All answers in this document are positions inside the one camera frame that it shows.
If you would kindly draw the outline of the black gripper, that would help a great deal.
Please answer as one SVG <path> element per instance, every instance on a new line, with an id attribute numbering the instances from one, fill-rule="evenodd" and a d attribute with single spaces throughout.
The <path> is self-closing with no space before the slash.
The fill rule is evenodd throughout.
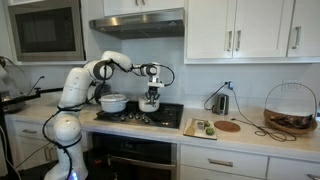
<path id="1" fill-rule="evenodd" d="M 154 97 L 154 106 L 159 106 L 159 96 L 158 88 L 150 86 L 146 93 L 147 104 L 151 104 L 151 97 Z"/>

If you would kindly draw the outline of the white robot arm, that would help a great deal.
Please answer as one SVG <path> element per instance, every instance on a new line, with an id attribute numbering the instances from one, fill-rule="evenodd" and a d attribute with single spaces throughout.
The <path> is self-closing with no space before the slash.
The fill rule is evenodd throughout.
<path id="1" fill-rule="evenodd" d="M 54 119 L 54 138 L 49 138 L 42 130 L 45 139 L 56 146 L 58 153 L 58 163 L 46 173 L 44 180 L 85 180 L 88 177 L 79 113 L 86 103 L 90 83 L 110 79 L 114 66 L 126 73 L 148 77 L 148 91 L 138 100 L 142 112 L 158 110 L 158 89 L 170 86 L 175 80 L 175 74 L 169 67 L 157 62 L 132 64 L 128 56 L 115 51 L 105 51 L 100 60 L 91 60 L 83 67 L 73 68 L 65 81 L 56 113 L 46 121 Z"/>

